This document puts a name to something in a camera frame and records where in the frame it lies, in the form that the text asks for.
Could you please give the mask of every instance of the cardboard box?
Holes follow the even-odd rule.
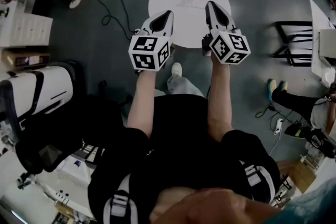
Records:
[[[36,49],[15,48],[2,51],[2,62],[10,68],[45,66],[49,59],[49,53]]]

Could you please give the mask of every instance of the white cable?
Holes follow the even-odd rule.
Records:
[[[270,153],[268,154],[269,156],[271,155],[272,151],[275,149],[275,147],[277,146],[277,144],[278,144],[279,141],[280,141],[280,138],[281,138],[281,131],[282,131],[282,128],[280,128],[279,138],[278,138],[277,142],[275,143],[275,145],[273,146],[273,148],[271,149]]]

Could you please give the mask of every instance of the forearm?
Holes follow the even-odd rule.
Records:
[[[327,134],[330,134],[335,120],[336,120],[336,103],[331,102],[327,118],[327,127],[325,128]]]
[[[127,127],[139,129],[148,137],[151,136],[153,129],[155,78],[156,72],[140,73],[127,121]]]
[[[208,103],[208,132],[215,140],[232,130],[229,65],[214,65]]]

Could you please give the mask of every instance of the white cabinet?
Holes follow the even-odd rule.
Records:
[[[11,1],[0,4],[9,8],[7,17],[0,17],[0,47],[49,45],[51,18],[31,14],[35,0]]]

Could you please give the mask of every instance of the metal stand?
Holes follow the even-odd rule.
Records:
[[[312,27],[311,22],[300,22],[300,21],[282,21],[282,22],[275,22],[275,28],[278,31],[282,42],[285,44],[290,43],[298,43],[298,42],[307,42],[307,41],[313,41],[313,34],[295,34],[295,35],[289,35],[287,36],[285,34],[284,29],[282,26],[307,26]],[[300,31],[301,33],[307,33],[312,32],[311,29],[306,29]],[[309,37],[309,39],[302,39],[302,40],[294,40],[296,37]],[[273,58],[286,58],[288,63],[293,67],[309,67],[311,66],[311,58],[312,54],[292,54],[289,50],[288,45],[283,45],[280,49],[278,49],[273,55]],[[300,59],[307,62],[303,63],[295,63],[293,59]]]

